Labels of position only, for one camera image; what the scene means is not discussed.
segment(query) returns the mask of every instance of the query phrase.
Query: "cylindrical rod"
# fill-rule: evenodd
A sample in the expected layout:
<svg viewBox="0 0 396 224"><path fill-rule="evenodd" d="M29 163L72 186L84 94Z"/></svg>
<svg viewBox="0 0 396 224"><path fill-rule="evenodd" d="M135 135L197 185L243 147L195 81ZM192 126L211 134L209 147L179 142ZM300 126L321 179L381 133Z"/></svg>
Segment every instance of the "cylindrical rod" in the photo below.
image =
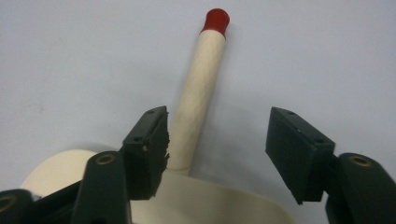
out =
<svg viewBox="0 0 396 224"><path fill-rule="evenodd" d="M186 175L190 169L216 81L229 21L227 13L219 8L206 15L170 130L168 170Z"/></svg>

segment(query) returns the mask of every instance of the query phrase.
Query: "black plastic part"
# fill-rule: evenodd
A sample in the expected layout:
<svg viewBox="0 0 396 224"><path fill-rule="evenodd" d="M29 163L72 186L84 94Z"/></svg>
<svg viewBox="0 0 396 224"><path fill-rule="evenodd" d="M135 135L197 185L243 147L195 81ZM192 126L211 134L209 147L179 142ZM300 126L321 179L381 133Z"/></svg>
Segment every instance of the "black plastic part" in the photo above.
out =
<svg viewBox="0 0 396 224"><path fill-rule="evenodd" d="M298 204L320 202L335 143L300 116L272 107L266 153Z"/></svg>
<svg viewBox="0 0 396 224"><path fill-rule="evenodd" d="M12 189L0 192L0 223L31 223L32 204L32 195L27 190Z"/></svg>
<svg viewBox="0 0 396 224"><path fill-rule="evenodd" d="M132 223L119 152L102 152L88 160L71 223Z"/></svg>
<svg viewBox="0 0 396 224"><path fill-rule="evenodd" d="M396 184L382 166L359 154L338 158L338 180L354 224L395 224Z"/></svg>
<svg viewBox="0 0 396 224"><path fill-rule="evenodd" d="M169 155L166 106L147 111L123 140L129 198L148 200L160 186Z"/></svg>
<svg viewBox="0 0 396 224"><path fill-rule="evenodd" d="M69 224L80 181L35 202L33 219L39 224Z"/></svg>

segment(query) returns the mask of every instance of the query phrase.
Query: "screw hole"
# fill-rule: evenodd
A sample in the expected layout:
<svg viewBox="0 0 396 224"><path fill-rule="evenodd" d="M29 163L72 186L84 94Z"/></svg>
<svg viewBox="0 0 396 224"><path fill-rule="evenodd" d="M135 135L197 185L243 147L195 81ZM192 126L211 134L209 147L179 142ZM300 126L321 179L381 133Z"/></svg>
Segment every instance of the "screw hole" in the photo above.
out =
<svg viewBox="0 0 396 224"><path fill-rule="evenodd" d="M372 166L372 163L360 156L350 156L349 159L359 166Z"/></svg>

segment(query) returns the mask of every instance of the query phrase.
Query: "white cylinder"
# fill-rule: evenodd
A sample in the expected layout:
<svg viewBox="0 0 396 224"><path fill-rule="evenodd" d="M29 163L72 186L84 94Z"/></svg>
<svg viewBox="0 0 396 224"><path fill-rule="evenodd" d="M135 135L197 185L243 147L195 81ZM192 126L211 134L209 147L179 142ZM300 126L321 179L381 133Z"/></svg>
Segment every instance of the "white cylinder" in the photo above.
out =
<svg viewBox="0 0 396 224"><path fill-rule="evenodd" d="M201 32L170 130L168 170L187 174L190 169L224 46L220 32Z"/></svg>

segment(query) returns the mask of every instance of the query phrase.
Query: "red rubber tip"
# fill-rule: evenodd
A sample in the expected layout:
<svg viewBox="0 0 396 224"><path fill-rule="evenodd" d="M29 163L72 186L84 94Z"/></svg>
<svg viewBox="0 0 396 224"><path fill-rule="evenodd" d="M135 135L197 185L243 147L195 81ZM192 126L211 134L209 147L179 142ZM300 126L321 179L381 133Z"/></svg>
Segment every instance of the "red rubber tip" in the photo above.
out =
<svg viewBox="0 0 396 224"><path fill-rule="evenodd" d="M230 17L227 12L221 8L214 8L206 14L206 21L202 31L215 30L224 35L225 38L225 30L228 23L230 23Z"/></svg>

